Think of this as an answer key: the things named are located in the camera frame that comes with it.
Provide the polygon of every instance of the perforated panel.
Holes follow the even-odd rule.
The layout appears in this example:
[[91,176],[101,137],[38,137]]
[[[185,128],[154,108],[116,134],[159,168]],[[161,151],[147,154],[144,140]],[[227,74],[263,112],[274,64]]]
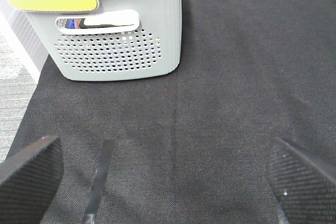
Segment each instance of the perforated panel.
[[336,184],[281,142],[271,149],[268,175],[289,223],[336,223]]
[[162,58],[160,38],[143,28],[115,34],[62,34],[54,46],[63,63],[80,73],[146,70]]

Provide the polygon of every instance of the black carpet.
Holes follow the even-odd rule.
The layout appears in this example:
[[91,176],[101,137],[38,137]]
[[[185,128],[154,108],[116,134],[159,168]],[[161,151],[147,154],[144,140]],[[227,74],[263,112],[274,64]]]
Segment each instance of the black carpet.
[[183,15],[167,76],[74,82],[47,60],[10,150],[62,139],[43,223],[80,223],[106,139],[97,223],[276,223],[275,136],[336,165],[336,0],[183,0]]

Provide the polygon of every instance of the floor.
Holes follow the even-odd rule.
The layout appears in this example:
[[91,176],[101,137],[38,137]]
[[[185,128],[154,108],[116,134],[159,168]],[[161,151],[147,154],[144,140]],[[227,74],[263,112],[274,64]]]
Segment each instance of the floor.
[[0,162],[6,158],[35,88],[0,28]]

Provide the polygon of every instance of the gray plastic basket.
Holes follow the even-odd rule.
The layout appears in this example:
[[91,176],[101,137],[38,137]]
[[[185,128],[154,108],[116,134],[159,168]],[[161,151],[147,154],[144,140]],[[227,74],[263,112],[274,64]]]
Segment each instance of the gray plastic basket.
[[[97,0],[93,10],[80,12],[24,10],[29,10],[29,21],[62,74],[70,80],[160,76],[172,72],[180,62],[181,0]],[[126,19],[127,25],[67,29],[73,18],[97,20],[107,16]]]

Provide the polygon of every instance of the white wall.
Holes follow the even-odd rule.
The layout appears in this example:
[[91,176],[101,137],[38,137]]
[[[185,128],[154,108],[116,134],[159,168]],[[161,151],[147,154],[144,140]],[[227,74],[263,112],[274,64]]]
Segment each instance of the white wall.
[[12,49],[20,56],[23,65],[37,82],[48,51],[25,14],[12,8],[7,0],[0,0],[0,26]]

